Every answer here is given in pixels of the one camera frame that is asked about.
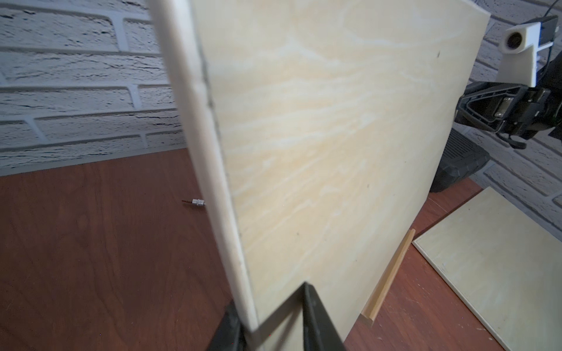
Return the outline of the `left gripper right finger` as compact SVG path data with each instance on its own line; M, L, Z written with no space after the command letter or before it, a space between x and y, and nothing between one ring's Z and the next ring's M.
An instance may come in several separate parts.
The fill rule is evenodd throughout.
M316 289L308 282L302 285L302 302L304 351L345 351Z

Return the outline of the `black plastic tool case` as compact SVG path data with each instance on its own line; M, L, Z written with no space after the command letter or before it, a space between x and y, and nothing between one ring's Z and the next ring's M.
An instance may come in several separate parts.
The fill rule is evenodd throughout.
M472 140L452 129L446 142L431 193L443 192L480 171L490 161L490 154Z

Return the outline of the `black screwdriver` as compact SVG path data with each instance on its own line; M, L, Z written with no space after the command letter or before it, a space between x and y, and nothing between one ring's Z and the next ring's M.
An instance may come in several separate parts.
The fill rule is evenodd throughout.
M181 202L191 206L198 206L198 207L205 206L205 201L202 199L182 200Z

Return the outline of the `wooden easel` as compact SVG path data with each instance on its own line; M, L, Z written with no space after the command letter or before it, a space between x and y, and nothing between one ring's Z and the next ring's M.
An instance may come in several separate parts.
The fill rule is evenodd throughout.
M395 254L390 260L385 272L378 281L378 284L374 291L372 292L369 300L365 304L359 319L369 327L372 327L376 321L379 311L383 305L383 302L395 280L395 277L400 269L402 261L404 260L405 254L408 251L409 246L414 238L416 231L410 229L403 240L401 241L399 247L397 248Z

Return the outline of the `plywood board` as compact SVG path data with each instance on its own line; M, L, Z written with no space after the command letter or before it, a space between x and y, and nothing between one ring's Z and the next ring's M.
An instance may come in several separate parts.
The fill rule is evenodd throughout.
M151 1L251 350L345 339L428 196L490 15L473 1Z
M494 189L414 246L505 350L561 349L561 242Z

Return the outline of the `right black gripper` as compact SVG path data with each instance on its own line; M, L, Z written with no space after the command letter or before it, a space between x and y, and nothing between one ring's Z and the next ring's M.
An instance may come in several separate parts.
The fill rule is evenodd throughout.
M561 87L474 82L458 101L455 121L524 140L549 130L549 137L560 140Z

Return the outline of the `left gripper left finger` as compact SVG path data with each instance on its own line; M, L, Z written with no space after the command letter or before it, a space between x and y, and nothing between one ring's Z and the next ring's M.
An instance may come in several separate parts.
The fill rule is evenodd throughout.
M210 340L207 351L244 351L246 341L243 325L238 316L234 302L225 308L225 314Z

